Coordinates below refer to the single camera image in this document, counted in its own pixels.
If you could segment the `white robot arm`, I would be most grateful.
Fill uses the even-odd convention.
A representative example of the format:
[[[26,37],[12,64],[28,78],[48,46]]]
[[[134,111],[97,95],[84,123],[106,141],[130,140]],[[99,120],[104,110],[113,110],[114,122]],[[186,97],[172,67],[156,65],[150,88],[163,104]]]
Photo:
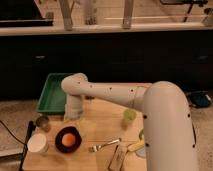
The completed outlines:
[[[92,96],[143,114],[147,171],[199,171],[196,136],[187,98],[174,83],[149,87],[91,83],[83,73],[65,77],[65,117],[83,113],[83,98]]]

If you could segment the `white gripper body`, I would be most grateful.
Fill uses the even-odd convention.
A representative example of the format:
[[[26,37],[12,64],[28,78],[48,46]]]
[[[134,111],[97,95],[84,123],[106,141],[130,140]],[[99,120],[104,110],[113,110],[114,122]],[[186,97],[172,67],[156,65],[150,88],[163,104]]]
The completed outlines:
[[[81,96],[68,95],[65,103],[65,120],[79,119],[83,114],[83,98]]]

